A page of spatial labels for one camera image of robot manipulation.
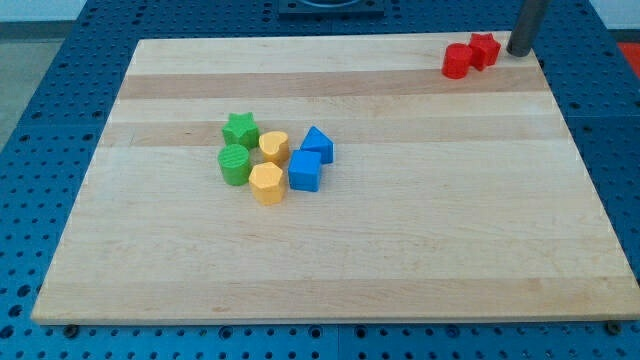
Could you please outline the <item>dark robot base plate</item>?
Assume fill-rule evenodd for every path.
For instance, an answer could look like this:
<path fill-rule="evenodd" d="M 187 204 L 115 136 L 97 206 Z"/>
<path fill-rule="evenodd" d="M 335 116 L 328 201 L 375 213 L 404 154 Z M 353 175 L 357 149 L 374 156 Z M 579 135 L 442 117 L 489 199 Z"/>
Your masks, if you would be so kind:
<path fill-rule="evenodd" d="M 278 0 L 279 18 L 382 16 L 386 0 Z"/>

